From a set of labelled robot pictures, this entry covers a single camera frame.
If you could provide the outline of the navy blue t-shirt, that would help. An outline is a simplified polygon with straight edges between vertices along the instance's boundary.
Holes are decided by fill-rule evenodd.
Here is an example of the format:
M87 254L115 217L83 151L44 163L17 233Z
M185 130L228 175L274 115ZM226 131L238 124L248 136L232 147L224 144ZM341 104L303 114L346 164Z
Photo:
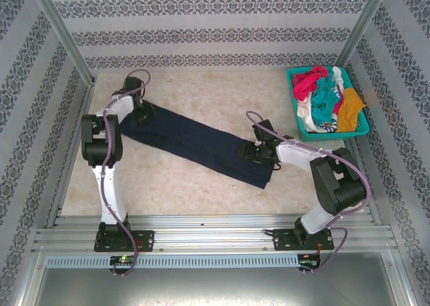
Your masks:
M220 174L264 189L274 164L264 167L239 157L248 143L230 133L212 128L160 106L141 123L129 114L120 123L123 135L145 145L196 162Z

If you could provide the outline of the plain white t-shirt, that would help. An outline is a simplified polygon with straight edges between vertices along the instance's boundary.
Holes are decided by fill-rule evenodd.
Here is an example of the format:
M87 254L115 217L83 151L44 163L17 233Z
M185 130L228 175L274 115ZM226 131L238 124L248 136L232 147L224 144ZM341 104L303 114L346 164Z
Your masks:
M306 132L317 132L318 127L312 119L311 101L306 98L304 101L297 101L297 116L301 118Z

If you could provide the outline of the teal plastic basket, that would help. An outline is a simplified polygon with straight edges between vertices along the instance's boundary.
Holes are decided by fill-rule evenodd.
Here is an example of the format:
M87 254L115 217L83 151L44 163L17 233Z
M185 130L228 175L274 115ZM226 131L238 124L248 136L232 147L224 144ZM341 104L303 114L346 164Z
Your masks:
M364 115L363 110L359 113L358 125L357 125L357 128L354 132L318 133L318 132L306 132L305 131L305 128L304 128L304 125L302 123L301 118L299 118L297 116L298 105L297 105L297 101L294 99L294 96L292 93L292 91L293 91L292 77L296 73L305 73L305 72L311 70L312 68L313 67L293 68L293 69L288 70L286 73L288 84L290 86L290 97L292 99L293 107L296 110L296 118L297 118L299 130L300 130L300 138L303 141L334 141L334 140L346 140L346 139L351 139L353 137L366 135L369 132L370 128L369 128L369 125L368 125L368 122L366 120L366 117ZM342 67L340 67L340 70L342 71L342 77L344 80L344 89L352 87L350 78L349 78L348 74L346 73L346 70ZM308 96L306 98L309 98L311 101L311 97L312 97L312 93L308 94ZM332 119L337 120L338 112L339 112L339 109L340 109L342 103L343 103L343 97L338 102L338 104L335 106L335 109L333 110Z

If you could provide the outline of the daisy print garment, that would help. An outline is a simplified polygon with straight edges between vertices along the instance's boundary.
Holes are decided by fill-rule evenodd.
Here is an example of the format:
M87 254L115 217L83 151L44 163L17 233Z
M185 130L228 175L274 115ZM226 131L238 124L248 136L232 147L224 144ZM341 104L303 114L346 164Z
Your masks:
M321 122L317 126L316 131L318 133L334 133L337 131L337 120L331 119L331 121Z

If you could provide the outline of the teal t-shirt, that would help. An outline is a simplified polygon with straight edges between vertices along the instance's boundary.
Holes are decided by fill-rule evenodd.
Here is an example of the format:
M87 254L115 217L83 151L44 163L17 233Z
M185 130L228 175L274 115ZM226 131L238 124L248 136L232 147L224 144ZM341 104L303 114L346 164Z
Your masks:
M311 116L313 123L320 127L332 120L333 110L341 100L341 93L332 77L320 78L311 97Z

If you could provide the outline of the pink t-shirt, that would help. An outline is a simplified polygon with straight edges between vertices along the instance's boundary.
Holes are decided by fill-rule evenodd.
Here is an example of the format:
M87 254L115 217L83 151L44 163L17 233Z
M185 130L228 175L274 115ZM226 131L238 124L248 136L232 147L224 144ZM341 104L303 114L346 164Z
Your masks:
M322 66L315 66L305 73L296 73L292 77L293 96L296 101L303 102L308 94L317 89L317 81L327 78L329 70Z

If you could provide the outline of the orange t-shirt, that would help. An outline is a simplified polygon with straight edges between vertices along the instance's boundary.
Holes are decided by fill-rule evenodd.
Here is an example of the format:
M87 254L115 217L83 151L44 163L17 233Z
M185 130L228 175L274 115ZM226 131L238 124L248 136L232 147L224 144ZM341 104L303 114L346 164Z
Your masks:
M352 87L344 89L343 103L337 116L337 132L354 132L358 125L359 113L365 106Z

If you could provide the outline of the white blue printed t-shirt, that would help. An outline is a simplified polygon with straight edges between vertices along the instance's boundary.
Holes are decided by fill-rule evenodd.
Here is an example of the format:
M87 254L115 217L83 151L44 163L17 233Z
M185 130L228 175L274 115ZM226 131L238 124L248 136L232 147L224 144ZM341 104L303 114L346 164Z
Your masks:
M327 82L329 88L334 92L334 94L341 99L344 93L344 80L342 77L342 71L339 67L333 66L329 70L327 77Z

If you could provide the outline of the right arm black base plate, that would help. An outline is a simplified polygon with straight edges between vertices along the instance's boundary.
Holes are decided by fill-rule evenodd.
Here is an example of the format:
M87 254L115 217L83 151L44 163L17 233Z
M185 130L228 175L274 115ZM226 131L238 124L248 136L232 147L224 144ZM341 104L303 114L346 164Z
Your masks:
M296 229L274 229L273 245L275 251L334 250L332 233L323 229L315 234L299 232Z

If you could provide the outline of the aluminium rail base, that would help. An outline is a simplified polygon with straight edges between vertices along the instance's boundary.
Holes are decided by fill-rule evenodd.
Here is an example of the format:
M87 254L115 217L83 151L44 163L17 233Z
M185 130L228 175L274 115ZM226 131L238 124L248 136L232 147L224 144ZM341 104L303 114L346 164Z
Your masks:
M154 254L263 254L274 251L271 229L294 226L298 215L192 215L131 216L131 227L155 233ZM39 229L31 247L45 255L93 254L99 220L96 217L59 216L54 226ZM332 228L339 244L348 230L343 253L398 251L389 225L375 222L369 210L347 215Z

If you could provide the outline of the aluminium frame post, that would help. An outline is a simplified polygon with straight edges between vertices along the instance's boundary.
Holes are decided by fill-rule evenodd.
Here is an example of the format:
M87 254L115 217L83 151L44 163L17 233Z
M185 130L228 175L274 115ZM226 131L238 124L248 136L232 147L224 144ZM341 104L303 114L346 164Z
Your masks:
M91 73L84 56L81 54L77 43L75 42L71 32L67 28L57 6L53 0L37 0L51 27L55 31L58 39L61 41L68 55L70 56L74 66L78 70L80 76L87 85L93 84L95 77Z
M358 17L353 29L345 45L343 46L337 60L335 62L335 66L344 67L347 64L347 61L353 54L355 47L361 40L364 35L368 25L370 24L376 10L379 8L381 2L383 0L367 0L366 4L363 7L363 10Z

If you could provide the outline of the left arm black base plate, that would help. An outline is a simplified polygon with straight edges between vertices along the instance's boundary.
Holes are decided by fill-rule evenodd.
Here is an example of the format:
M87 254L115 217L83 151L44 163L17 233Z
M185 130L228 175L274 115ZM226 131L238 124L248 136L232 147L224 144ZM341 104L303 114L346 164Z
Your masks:
M154 244L154 231L131 231L132 238L121 229L108 233L98 231L94 248L95 252L133 252L135 244L138 252L151 252Z

